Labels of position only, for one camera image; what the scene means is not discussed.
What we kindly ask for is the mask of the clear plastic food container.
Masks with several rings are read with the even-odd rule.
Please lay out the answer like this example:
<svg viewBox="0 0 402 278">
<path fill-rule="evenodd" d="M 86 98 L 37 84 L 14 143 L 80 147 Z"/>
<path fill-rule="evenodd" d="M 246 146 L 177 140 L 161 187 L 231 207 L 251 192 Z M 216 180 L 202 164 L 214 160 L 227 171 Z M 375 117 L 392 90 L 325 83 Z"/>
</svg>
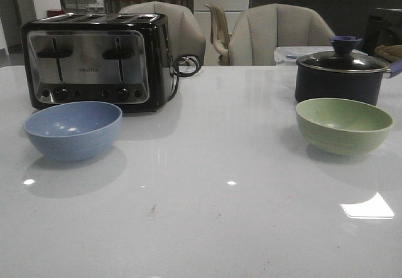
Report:
<svg viewBox="0 0 402 278">
<path fill-rule="evenodd" d="M 359 50 L 353 50 L 349 55 L 338 55 L 331 46 L 280 46 L 275 49 L 273 56 L 277 65 L 296 65 L 300 57 L 317 53 L 319 56 L 309 56 L 303 60 L 303 64 L 325 68 L 351 68 L 353 61 L 361 58 L 357 54 L 368 56 Z"/>
</svg>

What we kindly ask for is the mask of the cream office chair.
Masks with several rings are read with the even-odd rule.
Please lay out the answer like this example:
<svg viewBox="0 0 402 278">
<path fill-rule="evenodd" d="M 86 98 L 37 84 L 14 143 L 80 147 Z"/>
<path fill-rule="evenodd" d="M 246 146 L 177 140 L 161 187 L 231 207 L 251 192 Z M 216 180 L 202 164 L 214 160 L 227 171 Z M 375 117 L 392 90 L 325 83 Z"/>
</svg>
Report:
<svg viewBox="0 0 402 278">
<path fill-rule="evenodd" d="M 210 42 L 218 53 L 218 64 L 228 66 L 231 64 L 229 56 L 230 36 L 227 20 L 222 6 L 218 4 L 204 4 L 210 11 Z"/>
</svg>

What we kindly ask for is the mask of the blue plastic bowl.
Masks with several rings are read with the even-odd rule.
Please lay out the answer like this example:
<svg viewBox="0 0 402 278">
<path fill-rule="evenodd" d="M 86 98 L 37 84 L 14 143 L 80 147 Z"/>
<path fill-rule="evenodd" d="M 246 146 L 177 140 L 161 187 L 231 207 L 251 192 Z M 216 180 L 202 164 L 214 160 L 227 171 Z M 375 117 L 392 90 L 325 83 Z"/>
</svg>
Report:
<svg viewBox="0 0 402 278">
<path fill-rule="evenodd" d="M 24 123 L 32 145 L 58 161 L 81 161 L 106 151 L 116 140 L 122 110 L 107 102 L 60 104 L 33 114 Z"/>
</svg>

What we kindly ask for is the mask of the dark blue cooking pot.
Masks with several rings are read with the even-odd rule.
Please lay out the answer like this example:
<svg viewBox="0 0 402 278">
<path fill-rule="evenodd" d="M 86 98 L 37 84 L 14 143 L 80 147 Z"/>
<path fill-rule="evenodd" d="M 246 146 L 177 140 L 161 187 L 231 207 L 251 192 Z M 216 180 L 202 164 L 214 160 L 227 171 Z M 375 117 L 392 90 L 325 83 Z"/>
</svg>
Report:
<svg viewBox="0 0 402 278">
<path fill-rule="evenodd" d="M 336 70 L 315 68 L 296 61 L 295 100 L 302 102 L 315 98 L 341 98 L 376 105 L 381 83 L 384 78 L 392 78 L 401 73 L 401 60 L 384 68 L 373 70 Z"/>
</svg>

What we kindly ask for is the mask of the black and steel toaster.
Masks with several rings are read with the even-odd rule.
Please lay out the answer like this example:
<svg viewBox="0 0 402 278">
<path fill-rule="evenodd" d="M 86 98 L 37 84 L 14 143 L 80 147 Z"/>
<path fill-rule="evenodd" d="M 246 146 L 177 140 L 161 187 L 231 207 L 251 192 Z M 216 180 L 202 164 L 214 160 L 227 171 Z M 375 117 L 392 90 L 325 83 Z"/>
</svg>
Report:
<svg viewBox="0 0 402 278">
<path fill-rule="evenodd" d="M 79 101 L 154 112 L 175 94 L 163 14 L 67 13 L 25 23 L 21 42 L 34 108 Z"/>
</svg>

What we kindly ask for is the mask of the brown woven item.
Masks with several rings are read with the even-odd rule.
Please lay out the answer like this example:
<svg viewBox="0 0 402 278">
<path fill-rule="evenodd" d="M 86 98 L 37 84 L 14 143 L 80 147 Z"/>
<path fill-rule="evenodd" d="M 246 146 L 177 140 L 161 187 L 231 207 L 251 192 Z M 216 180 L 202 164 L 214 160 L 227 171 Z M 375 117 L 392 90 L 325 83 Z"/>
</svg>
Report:
<svg viewBox="0 0 402 278">
<path fill-rule="evenodd" d="M 375 47 L 374 53 L 387 61 L 394 62 L 402 58 L 402 45 L 379 45 Z"/>
</svg>

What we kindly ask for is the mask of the green plastic bowl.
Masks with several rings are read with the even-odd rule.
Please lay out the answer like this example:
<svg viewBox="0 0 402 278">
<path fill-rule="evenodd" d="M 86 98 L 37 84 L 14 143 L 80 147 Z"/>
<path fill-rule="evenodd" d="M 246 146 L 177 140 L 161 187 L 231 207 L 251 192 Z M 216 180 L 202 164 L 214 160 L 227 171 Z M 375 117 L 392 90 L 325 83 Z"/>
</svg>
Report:
<svg viewBox="0 0 402 278">
<path fill-rule="evenodd" d="M 385 141 L 394 124 L 384 110 L 349 99 L 308 99 L 298 103 L 295 112 L 307 142 L 339 156 L 371 152 Z"/>
</svg>

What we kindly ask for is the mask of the glass pot lid blue knob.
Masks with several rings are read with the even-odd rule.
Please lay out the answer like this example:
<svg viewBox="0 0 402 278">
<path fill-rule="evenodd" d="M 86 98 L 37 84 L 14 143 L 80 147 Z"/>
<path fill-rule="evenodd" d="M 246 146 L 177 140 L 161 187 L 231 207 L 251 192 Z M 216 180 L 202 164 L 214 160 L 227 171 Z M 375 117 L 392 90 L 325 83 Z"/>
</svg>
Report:
<svg viewBox="0 0 402 278">
<path fill-rule="evenodd" d="M 300 56 L 296 64 L 328 72 L 380 72 L 387 70 L 389 63 L 380 58 L 354 52 L 362 41 L 356 36 L 333 36 L 332 51 L 321 51 Z"/>
</svg>

